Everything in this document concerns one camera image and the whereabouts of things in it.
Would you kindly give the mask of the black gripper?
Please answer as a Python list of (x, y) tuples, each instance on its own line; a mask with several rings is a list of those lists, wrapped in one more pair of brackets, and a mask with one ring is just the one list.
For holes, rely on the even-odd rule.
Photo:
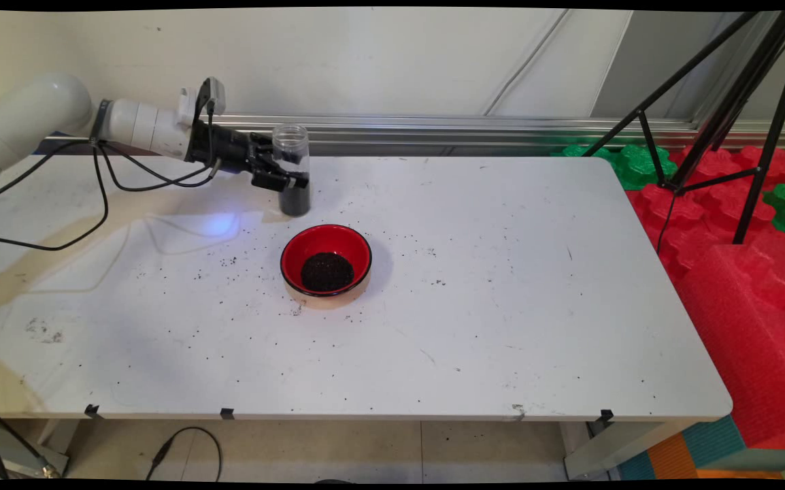
[(301, 133), (265, 135), (196, 122), (188, 137), (185, 161), (238, 174), (250, 173), (250, 184), (260, 189), (283, 192), (306, 189), (310, 183), (310, 161), (303, 158)]

